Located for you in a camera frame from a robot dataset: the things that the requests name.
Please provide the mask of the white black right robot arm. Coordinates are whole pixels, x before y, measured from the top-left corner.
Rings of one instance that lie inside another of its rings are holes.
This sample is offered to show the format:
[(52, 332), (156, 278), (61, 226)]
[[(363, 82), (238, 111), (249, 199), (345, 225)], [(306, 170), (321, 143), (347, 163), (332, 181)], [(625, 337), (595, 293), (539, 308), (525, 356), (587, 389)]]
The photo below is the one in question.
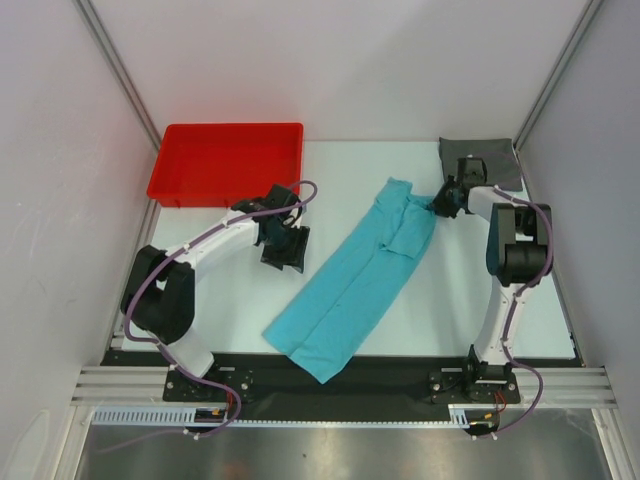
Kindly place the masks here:
[(457, 160), (429, 209), (442, 218), (459, 211), (489, 224), (485, 263), (492, 279), (484, 322), (459, 371), (429, 375), (435, 404), (496, 400), (519, 402), (513, 344), (527, 297), (551, 273), (554, 258), (552, 210), (547, 204), (513, 197), (488, 182), (483, 159)]

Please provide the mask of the light blue t-shirt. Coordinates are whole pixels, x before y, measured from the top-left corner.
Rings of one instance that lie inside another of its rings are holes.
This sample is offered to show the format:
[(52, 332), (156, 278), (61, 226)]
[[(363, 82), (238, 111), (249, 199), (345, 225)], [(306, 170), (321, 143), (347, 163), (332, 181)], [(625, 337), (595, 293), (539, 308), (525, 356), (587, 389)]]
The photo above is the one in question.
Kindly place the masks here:
[(340, 373), (428, 250), (427, 196), (390, 178), (355, 229), (264, 330), (267, 343), (321, 384)]

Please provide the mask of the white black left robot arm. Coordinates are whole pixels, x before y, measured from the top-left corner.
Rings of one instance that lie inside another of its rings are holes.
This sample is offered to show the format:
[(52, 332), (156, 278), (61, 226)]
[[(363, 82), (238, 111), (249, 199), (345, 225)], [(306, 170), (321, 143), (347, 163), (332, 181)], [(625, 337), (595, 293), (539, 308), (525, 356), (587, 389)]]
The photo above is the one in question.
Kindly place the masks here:
[(252, 247), (262, 249), (262, 263), (302, 273), (310, 228), (301, 219), (317, 193), (309, 180), (275, 184), (263, 197), (237, 202), (190, 240), (168, 249), (142, 247), (120, 303), (125, 337), (155, 346), (187, 376), (185, 385), (197, 398), (214, 397), (221, 376), (212, 369), (214, 354), (197, 328), (198, 284), (226, 259)]

